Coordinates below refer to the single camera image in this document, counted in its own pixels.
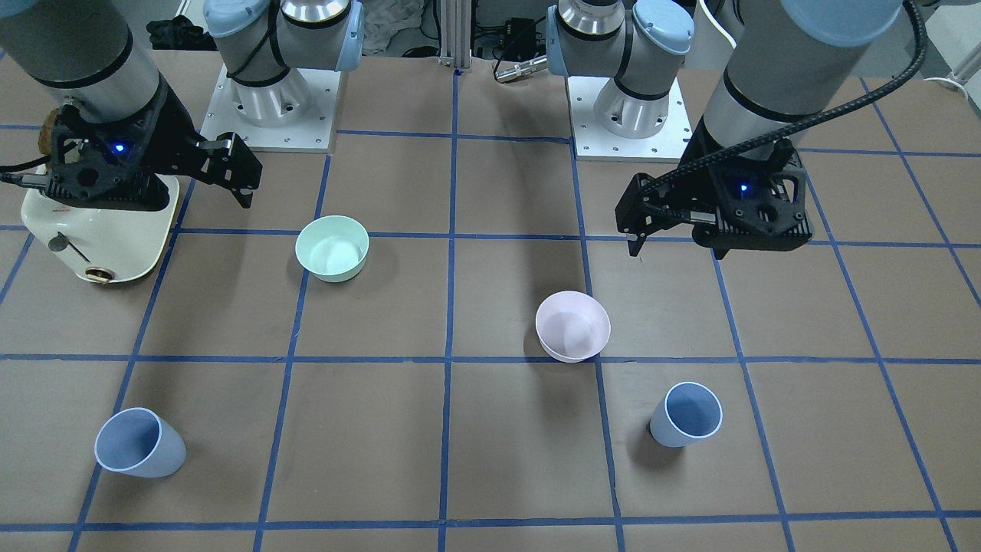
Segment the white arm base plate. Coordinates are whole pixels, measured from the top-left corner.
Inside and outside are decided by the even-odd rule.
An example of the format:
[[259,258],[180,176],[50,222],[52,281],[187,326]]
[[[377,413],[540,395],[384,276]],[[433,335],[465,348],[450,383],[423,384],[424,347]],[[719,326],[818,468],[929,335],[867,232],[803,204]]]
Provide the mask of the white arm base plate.
[[691,139],[682,90],[655,100],[628,97],[605,77],[566,80],[576,153],[586,161],[677,163]]
[[279,83],[246,87],[218,73],[201,126],[204,136],[233,132],[255,153],[329,153],[341,72],[292,69]]

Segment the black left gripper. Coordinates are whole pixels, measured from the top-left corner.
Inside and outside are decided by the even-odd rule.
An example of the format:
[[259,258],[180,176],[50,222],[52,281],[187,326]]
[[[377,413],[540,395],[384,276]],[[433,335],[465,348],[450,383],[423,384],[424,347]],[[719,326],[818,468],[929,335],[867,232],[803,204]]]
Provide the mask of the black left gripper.
[[[805,208],[807,172],[791,140],[777,140],[766,159],[734,156],[672,182],[637,172],[615,207],[628,255],[649,235],[693,225],[691,237],[715,254],[731,249],[792,251],[812,240]],[[708,213],[704,222],[691,214]]]

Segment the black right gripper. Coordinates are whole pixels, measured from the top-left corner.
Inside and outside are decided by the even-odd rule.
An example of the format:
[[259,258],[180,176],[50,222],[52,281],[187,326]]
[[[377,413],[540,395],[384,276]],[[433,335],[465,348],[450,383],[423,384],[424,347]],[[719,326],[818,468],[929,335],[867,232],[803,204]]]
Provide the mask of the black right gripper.
[[201,140],[164,77],[151,101],[120,121],[89,123],[62,105],[51,138],[47,196],[78,209],[162,210],[169,191],[161,175],[221,186],[249,209],[261,184],[263,165],[246,141],[234,132]]

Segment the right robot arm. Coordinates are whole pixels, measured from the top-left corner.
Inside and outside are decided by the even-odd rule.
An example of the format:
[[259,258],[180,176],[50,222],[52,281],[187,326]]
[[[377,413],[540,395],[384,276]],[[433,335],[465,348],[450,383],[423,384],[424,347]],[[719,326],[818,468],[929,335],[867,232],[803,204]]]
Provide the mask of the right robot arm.
[[[364,42],[359,1],[207,1],[208,34],[243,119],[284,122],[304,112],[300,71],[350,72]],[[262,165],[242,136],[208,140],[109,1],[4,1],[2,47],[60,102],[39,164],[4,182],[75,209],[160,211],[162,176],[227,189],[243,209]]]

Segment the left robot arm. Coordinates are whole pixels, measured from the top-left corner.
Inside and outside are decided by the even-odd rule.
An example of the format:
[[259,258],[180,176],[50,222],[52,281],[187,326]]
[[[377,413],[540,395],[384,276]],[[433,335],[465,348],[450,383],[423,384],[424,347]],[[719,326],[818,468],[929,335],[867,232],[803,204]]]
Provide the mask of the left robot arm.
[[[910,63],[893,80],[838,106],[831,100],[868,47],[907,14]],[[791,251],[812,240],[805,132],[892,94],[922,66],[923,15],[914,1],[743,1],[743,31],[676,169],[638,172],[615,207],[628,253],[651,235],[690,225],[715,258],[732,249]],[[549,70],[609,77],[634,104],[663,110],[691,52],[694,21],[673,1],[559,1],[546,14]]]

